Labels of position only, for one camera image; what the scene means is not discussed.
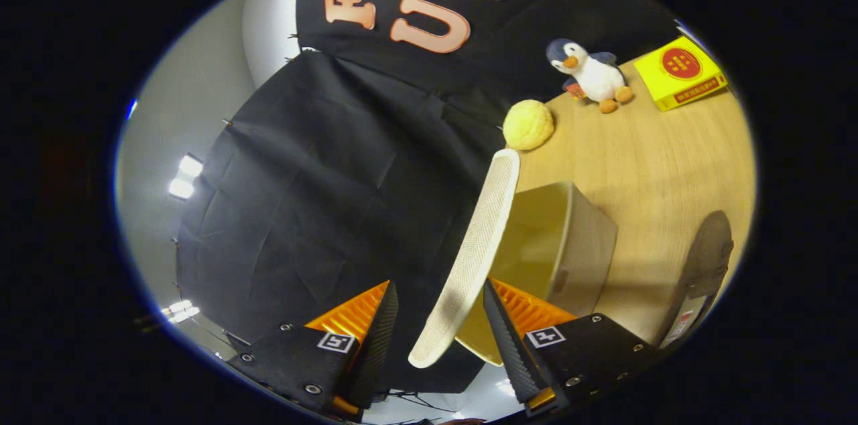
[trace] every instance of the black cloth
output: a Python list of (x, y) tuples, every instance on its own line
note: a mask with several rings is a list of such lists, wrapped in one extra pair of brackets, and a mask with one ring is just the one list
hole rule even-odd
[(373, 30), (349, 21), (325, 20), (324, 0), (297, 0), (298, 42), (389, 74), (420, 88), (466, 93), (475, 76), (502, 82), (503, 95), (549, 101), (568, 78), (545, 57), (555, 38), (570, 38), (590, 52), (612, 52), (626, 62), (674, 40), (672, 12), (654, 0), (426, 0), (468, 20), (471, 34), (462, 48), (437, 54), (393, 41), (398, 18), (433, 34), (447, 26), (426, 15), (404, 15), (401, 0), (362, 0), (376, 6)]
[[(394, 42), (401, 0), (371, 31), (325, 21), (297, 0), (303, 52), (233, 117), (184, 211), (183, 295), (240, 339), (303, 324), (386, 279), (400, 311), (382, 386), (463, 391), (482, 361), (453, 343), (426, 369), (408, 352), (447, 278), (491, 156), (521, 99), (548, 101), (566, 79), (545, 59), (554, 38), (620, 62), (675, 34), (652, 0), (427, 0), (463, 15), (464, 46), (435, 54)], [(407, 16), (426, 31), (445, 25)]]
[(393, 279), (400, 309), (383, 385), (462, 391), (482, 366), (457, 343), (408, 352), (447, 278), (505, 109), (462, 105), (319, 52), (272, 76), (218, 137), (186, 203), (183, 296), (249, 343)]

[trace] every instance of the cardboard box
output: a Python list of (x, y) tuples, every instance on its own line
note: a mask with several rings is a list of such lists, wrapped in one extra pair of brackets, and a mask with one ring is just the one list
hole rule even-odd
[(661, 111), (681, 107), (727, 85), (712, 58), (684, 36), (643, 56), (635, 68)]

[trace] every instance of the orange letter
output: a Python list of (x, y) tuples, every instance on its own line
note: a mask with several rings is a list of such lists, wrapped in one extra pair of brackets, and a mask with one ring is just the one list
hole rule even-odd
[(399, 10), (406, 15), (417, 11), (418, 13), (432, 16), (432, 18), (441, 19), (441, 21), (447, 23), (450, 31), (444, 36), (438, 36), (437, 34), (427, 33), (415, 28), (404, 19), (399, 18), (393, 22), (393, 27), (390, 28), (391, 40), (408, 41), (408, 43), (416, 44), (420, 48), (427, 49), (430, 52), (450, 53), (461, 48), (471, 35), (471, 25), (469, 25), (468, 20), (446, 7), (427, 3), (427, 1), (423, 0), (402, 0)]
[(324, 16), (329, 23), (334, 21), (352, 21), (359, 23), (364, 28), (375, 27), (375, 4), (367, 3), (363, 6), (355, 6), (361, 0), (324, 0)]

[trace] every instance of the penguin feet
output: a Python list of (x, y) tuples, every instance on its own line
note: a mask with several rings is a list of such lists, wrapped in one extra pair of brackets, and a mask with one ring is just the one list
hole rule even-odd
[(599, 110), (602, 113), (612, 113), (612, 111), (617, 109), (617, 102), (613, 99), (603, 99), (603, 101), (599, 102)]
[(617, 91), (614, 92), (614, 98), (616, 98), (619, 103), (630, 101), (633, 96), (635, 95), (631, 92), (631, 88), (628, 88), (628, 86), (620, 86), (620, 88), (617, 88)]

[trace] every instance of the beige box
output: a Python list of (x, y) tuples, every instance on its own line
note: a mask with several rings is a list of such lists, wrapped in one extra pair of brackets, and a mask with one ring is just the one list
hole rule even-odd
[[(588, 315), (605, 285), (616, 239), (616, 224), (571, 181), (518, 192), (489, 277), (573, 315)], [(501, 366), (482, 300), (480, 295), (456, 340)]]

